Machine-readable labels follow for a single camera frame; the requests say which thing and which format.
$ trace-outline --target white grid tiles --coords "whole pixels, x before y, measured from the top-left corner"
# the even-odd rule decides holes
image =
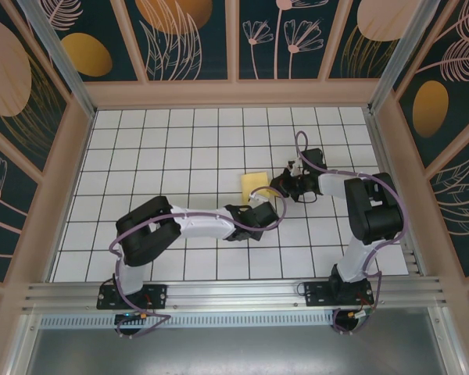
[[[330,167],[378,172],[359,108],[98,112],[51,280],[110,278],[115,222],[154,196],[192,209],[241,204],[241,175],[279,175],[296,157],[299,130]],[[149,265],[148,280],[327,277],[349,242],[347,207],[331,197],[304,199],[309,203],[287,200],[288,218],[261,241],[175,241]],[[273,204],[281,212],[281,203]],[[407,274],[401,247],[383,249],[371,272],[378,267]]]

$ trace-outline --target black mounting plate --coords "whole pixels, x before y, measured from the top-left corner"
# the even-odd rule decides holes
[[[337,300],[331,290],[329,281],[310,281],[303,283],[304,292],[306,297],[306,306],[317,307],[317,306],[360,306],[361,301],[357,295],[351,295],[350,298],[342,298],[341,301]],[[366,281],[364,287],[360,291],[361,296],[371,305],[374,304],[373,293],[370,294],[367,291],[372,291],[370,282]]]
[[[165,309],[166,285],[148,284],[144,285],[140,291],[128,295],[127,298],[141,309],[160,310]],[[99,288],[97,299],[97,310],[128,310],[131,309],[120,297],[116,286],[113,284],[103,284]]]

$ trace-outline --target enclosure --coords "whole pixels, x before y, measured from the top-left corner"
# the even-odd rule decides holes
[[[174,241],[144,271],[171,319],[120,338],[115,222],[244,205],[300,131],[406,205],[368,327],[299,292],[353,236],[306,193],[260,241]],[[122,371],[469,374],[469,0],[0,0],[0,373]]]

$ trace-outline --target gold circle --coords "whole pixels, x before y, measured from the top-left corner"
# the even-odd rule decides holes
[[[360,33],[371,41],[400,39],[420,0],[362,0],[357,22]]]
[[[432,137],[442,126],[448,112],[448,92],[438,81],[424,83],[414,100],[415,131],[424,138]]]
[[[19,114],[30,93],[28,54],[16,35],[0,23],[0,116]]]
[[[198,29],[205,26],[212,15],[212,0],[135,0],[135,5],[155,29],[167,34],[185,34],[186,29],[179,26],[184,21],[179,17],[176,2],[184,17],[191,16]]]
[[[113,68],[108,50],[91,35],[73,33],[65,36],[61,42],[75,69],[80,73],[90,77],[100,77]]]

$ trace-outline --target yellow sponge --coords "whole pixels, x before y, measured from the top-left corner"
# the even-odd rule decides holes
[[[244,174],[242,176],[242,204],[249,203],[250,193],[261,186],[269,186],[267,172]],[[270,196],[269,191],[265,189],[259,190],[257,193],[268,198]]]

